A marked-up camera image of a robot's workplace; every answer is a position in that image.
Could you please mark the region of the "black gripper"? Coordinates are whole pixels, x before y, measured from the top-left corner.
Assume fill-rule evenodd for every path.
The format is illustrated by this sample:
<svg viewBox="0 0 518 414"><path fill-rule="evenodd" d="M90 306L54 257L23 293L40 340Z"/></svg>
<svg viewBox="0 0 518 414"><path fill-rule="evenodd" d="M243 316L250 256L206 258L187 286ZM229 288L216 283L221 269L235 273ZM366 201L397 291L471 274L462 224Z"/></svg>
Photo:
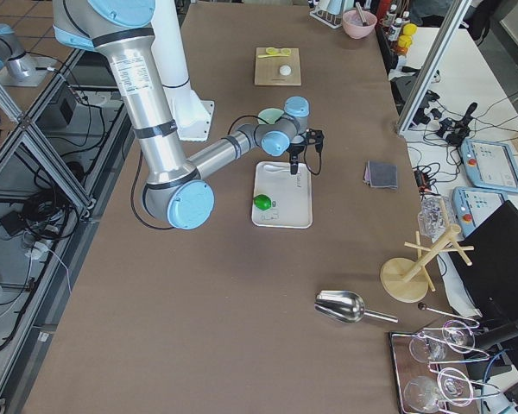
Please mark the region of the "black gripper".
<svg viewBox="0 0 518 414"><path fill-rule="evenodd" d="M314 146L317 154L321 156L324 146L324 133L320 129L307 129L305 133L297 135L287 149L290 159L290 173L296 175L298 172L299 155L306 151L309 146Z"/></svg>

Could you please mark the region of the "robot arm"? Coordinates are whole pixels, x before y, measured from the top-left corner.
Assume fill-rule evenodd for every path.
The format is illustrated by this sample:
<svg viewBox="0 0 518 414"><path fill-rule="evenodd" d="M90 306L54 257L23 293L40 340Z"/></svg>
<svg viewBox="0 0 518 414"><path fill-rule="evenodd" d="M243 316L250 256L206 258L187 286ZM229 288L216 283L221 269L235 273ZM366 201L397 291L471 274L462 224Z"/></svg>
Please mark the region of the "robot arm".
<svg viewBox="0 0 518 414"><path fill-rule="evenodd" d="M196 229L212 213L215 197L204 179L250 150L271 156L308 146L309 103L290 97L272 124L244 124L233 134L188 157L178 127L206 119L199 97L189 91L180 25L172 1L55 1L59 43L102 54L148 165L142 206L171 229Z"/></svg>

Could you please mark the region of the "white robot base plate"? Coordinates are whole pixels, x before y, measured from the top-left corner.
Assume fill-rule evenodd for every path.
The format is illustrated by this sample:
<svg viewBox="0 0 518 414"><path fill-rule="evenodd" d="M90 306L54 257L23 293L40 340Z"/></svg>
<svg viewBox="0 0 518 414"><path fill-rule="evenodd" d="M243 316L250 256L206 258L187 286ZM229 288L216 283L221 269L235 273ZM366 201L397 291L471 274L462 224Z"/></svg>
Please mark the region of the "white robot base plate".
<svg viewBox="0 0 518 414"><path fill-rule="evenodd" d="M207 140L215 109L212 100L200 99L187 85L171 92L169 105L182 141Z"/></svg>

